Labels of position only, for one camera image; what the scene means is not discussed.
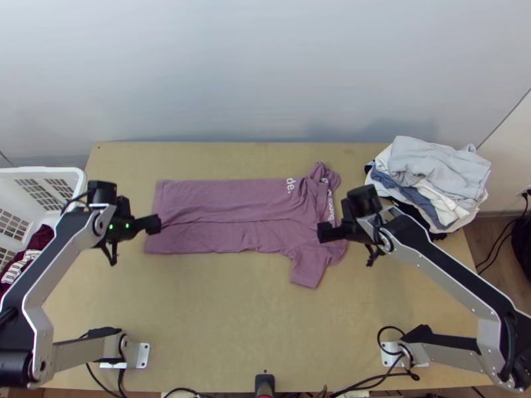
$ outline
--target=wooden table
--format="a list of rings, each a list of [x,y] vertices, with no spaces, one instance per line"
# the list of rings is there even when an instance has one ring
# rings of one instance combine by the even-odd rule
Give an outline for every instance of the wooden table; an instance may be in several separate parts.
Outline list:
[[[100,143],[87,164],[89,179],[116,182],[140,217],[150,213],[159,179],[287,178],[323,161],[347,190],[363,185],[363,166],[383,144]],[[319,288],[289,282],[290,260],[279,254],[146,255],[143,233],[119,245],[110,267],[103,253],[85,251],[46,302],[67,340],[89,328],[115,326],[151,343],[147,369],[128,370],[130,391],[188,387],[202,392],[252,391],[254,376],[274,374],[278,391],[338,390],[384,373],[376,343],[385,325],[474,336],[473,316],[417,269],[386,256],[365,267],[363,245],[351,243]],[[459,231],[440,243],[469,267]],[[96,374],[115,386],[116,372]],[[392,377],[381,389],[490,384],[486,376],[432,364],[421,376]],[[56,374],[47,387],[97,389],[84,366]]]

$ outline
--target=white lettering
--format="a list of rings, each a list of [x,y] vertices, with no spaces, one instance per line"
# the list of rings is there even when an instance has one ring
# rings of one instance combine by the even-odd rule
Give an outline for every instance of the white lettering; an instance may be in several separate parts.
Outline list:
[[[328,221],[333,221],[335,219],[335,211],[334,211],[334,198],[332,197],[332,191],[328,190]]]
[[[26,250],[24,258],[16,263],[11,264],[6,270],[5,274],[2,276],[2,280],[0,282],[12,285],[15,282],[15,279],[18,278],[22,273],[21,269],[24,268],[28,261],[35,260],[39,254],[40,250]]]
[[[297,182],[297,181],[295,181],[293,178],[288,178],[288,179],[286,180],[286,184],[287,184],[287,193],[288,193],[288,194],[291,194],[291,191],[295,189],[295,185],[294,185],[294,184],[295,184],[296,182]]]

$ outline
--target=purple t-shirt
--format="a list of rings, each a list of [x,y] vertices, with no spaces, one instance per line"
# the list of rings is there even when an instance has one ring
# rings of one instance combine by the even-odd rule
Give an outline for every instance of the purple t-shirt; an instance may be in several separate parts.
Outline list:
[[[290,281],[315,288],[346,252],[346,241],[321,244],[317,224],[336,225],[332,193],[339,175],[316,163],[306,177],[263,180],[160,180],[153,212],[162,231],[145,252],[282,253],[293,260]]]

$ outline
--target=wooden floor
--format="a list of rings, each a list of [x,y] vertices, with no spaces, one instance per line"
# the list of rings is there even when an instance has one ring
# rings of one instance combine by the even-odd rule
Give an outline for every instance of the wooden floor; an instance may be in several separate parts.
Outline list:
[[[479,218],[465,227],[467,241],[477,264],[482,261],[510,219],[507,218]],[[483,273],[483,277],[498,289],[507,294],[522,311],[531,314],[531,283],[527,280],[514,254],[509,242],[501,249],[498,260],[492,267]],[[515,395],[495,386],[478,387],[478,390],[486,398],[531,398],[531,388],[525,393]],[[423,397],[426,393],[432,393],[446,398],[481,398],[472,388],[455,388],[439,390],[409,390],[409,391],[378,391],[371,395],[388,397],[401,396]],[[128,393],[129,398],[160,398],[159,393]],[[216,398],[227,398],[229,394],[219,394]],[[244,394],[235,394],[235,397],[243,397]],[[46,389],[36,391],[11,391],[9,398],[105,398],[109,395],[103,391],[76,391]]]

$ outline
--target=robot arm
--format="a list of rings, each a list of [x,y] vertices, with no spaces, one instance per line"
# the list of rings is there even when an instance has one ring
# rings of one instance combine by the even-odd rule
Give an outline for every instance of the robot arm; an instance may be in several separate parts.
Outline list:
[[[120,241],[141,230],[161,230],[157,215],[135,219],[129,200],[117,198],[116,185],[110,182],[89,181],[87,207],[88,211],[75,208],[61,217],[55,238],[0,302],[0,385],[38,387],[56,372],[87,362],[107,367],[147,364],[149,345],[128,341],[119,328],[89,330],[83,338],[53,342],[54,328],[42,306],[81,251],[98,247],[114,265]]]
[[[478,319],[477,336],[434,334],[419,325],[394,342],[408,364],[429,362],[487,374],[495,385],[523,392],[531,384],[531,317],[512,301],[434,245],[426,230],[394,206],[383,207],[373,185],[351,190],[342,201],[344,218],[338,228],[318,225],[321,242],[348,239],[375,245],[368,265],[388,254],[418,268],[466,306]]]

